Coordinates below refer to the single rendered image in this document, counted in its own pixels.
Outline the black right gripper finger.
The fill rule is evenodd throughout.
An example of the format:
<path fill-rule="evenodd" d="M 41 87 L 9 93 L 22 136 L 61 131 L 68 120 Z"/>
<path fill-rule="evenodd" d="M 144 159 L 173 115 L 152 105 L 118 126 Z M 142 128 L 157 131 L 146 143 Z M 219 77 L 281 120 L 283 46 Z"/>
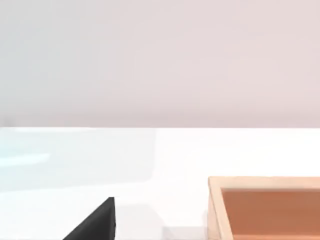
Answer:
<path fill-rule="evenodd" d="M 115 198 L 108 197 L 62 240 L 115 240 Z"/>

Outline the shallow salmon-coloured box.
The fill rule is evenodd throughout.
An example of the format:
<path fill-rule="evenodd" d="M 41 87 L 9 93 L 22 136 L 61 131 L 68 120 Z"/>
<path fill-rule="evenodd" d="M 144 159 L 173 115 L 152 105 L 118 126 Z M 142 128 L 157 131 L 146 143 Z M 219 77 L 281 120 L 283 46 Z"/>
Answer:
<path fill-rule="evenodd" d="M 320 240 L 320 177 L 210 176 L 208 240 Z"/>

